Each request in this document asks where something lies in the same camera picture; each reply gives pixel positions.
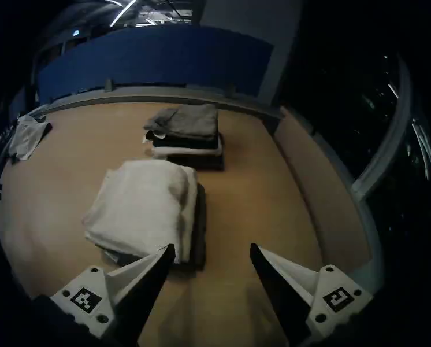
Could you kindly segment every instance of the table surface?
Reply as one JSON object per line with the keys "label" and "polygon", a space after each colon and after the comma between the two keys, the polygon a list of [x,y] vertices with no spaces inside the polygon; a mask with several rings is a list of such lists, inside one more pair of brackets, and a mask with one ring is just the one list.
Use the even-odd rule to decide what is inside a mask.
{"label": "table surface", "polygon": [[[7,164],[0,239],[30,296],[52,295],[98,265],[116,266],[81,224],[108,169],[147,158],[142,125],[173,104],[82,106],[48,115],[53,130],[28,161]],[[207,194],[207,261],[171,272],[141,345],[273,345],[284,336],[249,258],[250,243],[305,267],[322,266],[310,216],[276,144],[254,116],[219,111],[225,171],[199,172]]]}

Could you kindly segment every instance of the cloth pile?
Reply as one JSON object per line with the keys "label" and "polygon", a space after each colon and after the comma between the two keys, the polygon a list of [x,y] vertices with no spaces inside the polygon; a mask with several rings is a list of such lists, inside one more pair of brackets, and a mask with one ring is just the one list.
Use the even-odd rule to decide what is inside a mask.
{"label": "cloth pile", "polygon": [[214,105],[181,105],[160,110],[143,127],[154,158],[195,169],[223,170],[223,140]]}
{"label": "cloth pile", "polygon": [[82,221],[86,238],[109,255],[131,259],[173,243],[175,263],[187,263],[198,219],[195,211],[201,210],[197,197],[194,169],[165,160],[126,161],[106,173]]}
{"label": "cloth pile", "polygon": [[18,118],[18,125],[9,146],[9,156],[15,161],[28,160],[51,129],[52,125],[48,121],[37,121],[29,115]]}

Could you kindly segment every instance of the dark background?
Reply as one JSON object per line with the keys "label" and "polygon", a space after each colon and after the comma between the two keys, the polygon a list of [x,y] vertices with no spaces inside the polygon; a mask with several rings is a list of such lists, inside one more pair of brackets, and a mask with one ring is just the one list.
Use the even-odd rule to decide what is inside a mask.
{"label": "dark background", "polygon": [[[28,77],[33,39],[67,3],[0,1],[0,103],[3,97],[10,100]],[[407,62],[431,126],[431,0],[312,0],[306,8],[298,42],[322,37],[318,43],[332,50],[333,45],[350,47],[362,39],[371,44],[373,34],[386,37]],[[316,25],[302,30],[308,21],[315,21]],[[317,35],[323,31],[330,35]],[[400,255],[406,266],[391,286],[377,295],[370,312],[366,312],[369,319],[364,326],[355,327],[355,334],[345,333],[347,338],[339,340],[339,345],[365,345],[369,341],[380,345],[431,345],[431,224],[410,238],[408,244],[406,252]],[[43,324],[31,311],[24,293],[12,282],[0,247],[0,345],[56,345],[57,341],[50,339],[51,331]]]}

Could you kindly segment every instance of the folded white cloth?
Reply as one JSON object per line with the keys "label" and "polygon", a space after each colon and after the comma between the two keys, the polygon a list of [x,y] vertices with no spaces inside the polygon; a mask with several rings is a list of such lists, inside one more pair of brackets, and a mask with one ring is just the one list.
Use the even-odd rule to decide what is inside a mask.
{"label": "folded white cloth", "polygon": [[151,154],[153,158],[165,158],[167,156],[221,156],[222,141],[218,138],[216,149],[194,149],[183,147],[152,147]]}
{"label": "folded white cloth", "polygon": [[18,125],[9,146],[10,156],[27,160],[39,144],[49,122],[38,123],[33,117],[24,115],[18,118]]}
{"label": "folded white cloth", "polygon": [[196,173],[189,169],[163,160],[137,160],[109,171],[83,218],[86,238],[139,257],[173,243],[175,262],[188,261],[196,203],[196,193],[190,192],[192,186],[197,189]]}

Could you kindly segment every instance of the blue panel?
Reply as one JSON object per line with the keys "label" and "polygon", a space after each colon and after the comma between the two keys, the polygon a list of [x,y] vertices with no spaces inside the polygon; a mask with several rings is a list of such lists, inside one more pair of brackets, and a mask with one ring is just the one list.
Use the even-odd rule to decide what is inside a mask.
{"label": "blue panel", "polygon": [[272,52],[264,41],[190,25],[112,32],[57,58],[38,74],[41,103],[116,84],[195,84],[257,96]]}

